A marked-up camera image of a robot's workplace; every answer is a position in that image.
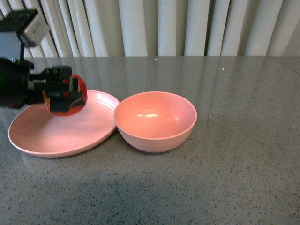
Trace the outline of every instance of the curtain fold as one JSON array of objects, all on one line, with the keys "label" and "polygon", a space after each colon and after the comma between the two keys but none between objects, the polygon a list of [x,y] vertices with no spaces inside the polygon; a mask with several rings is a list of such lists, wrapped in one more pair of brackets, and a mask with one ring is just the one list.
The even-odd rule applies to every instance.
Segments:
[{"label": "curtain fold", "polygon": [[300,56],[299,0],[1,0],[50,32],[25,57]]}]

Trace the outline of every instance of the speckled granite countertop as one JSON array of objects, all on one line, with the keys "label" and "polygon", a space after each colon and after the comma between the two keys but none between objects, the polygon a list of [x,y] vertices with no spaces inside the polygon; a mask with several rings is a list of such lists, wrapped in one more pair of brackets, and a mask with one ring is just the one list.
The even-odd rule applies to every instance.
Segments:
[{"label": "speckled granite countertop", "polygon": [[63,158],[8,140],[21,110],[0,108],[0,224],[300,224],[300,58],[35,59],[67,64],[89,90],[191,101],[198,121],[176,149],[149,154],[115,131]]}]

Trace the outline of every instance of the pink bowl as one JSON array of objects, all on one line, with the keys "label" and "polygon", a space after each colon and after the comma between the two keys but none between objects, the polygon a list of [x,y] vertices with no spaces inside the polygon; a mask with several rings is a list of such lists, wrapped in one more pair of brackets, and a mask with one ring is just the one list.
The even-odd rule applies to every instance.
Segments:
[{"label": "pink bowl", "polygon": [[114,120],[123,138],[147,152],[164,152],[182,144],[197,120],[195,107],[185,98],[151,91],[132,95],[115,109]]}]

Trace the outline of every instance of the gray countertop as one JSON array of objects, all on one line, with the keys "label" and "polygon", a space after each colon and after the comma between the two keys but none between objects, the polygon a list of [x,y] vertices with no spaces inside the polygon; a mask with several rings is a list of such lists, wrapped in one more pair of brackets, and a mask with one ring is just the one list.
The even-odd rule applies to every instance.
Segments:
[{"label": "gray countertop", "polygon": [[166,153],[116,130],[70,157],[16,149],[0,108],[0,224],[300,224],[300,58],[34,59],[70,65],[122,101],[159,90],[193,103],[189,138]]}]

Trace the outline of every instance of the robotic arm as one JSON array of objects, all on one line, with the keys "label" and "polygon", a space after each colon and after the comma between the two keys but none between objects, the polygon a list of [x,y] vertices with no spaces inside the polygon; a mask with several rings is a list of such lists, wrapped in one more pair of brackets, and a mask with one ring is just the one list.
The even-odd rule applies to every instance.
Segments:
[{"label": "robotic arm", "polygon": [[36,46],[49,31],[36,9],[11,11],[0,21],[0,106],[21,108],[47,99],[51,112],[83,106],[84,91],[68,66],[31,74],[34,64],[24,59],[24,48]]}]

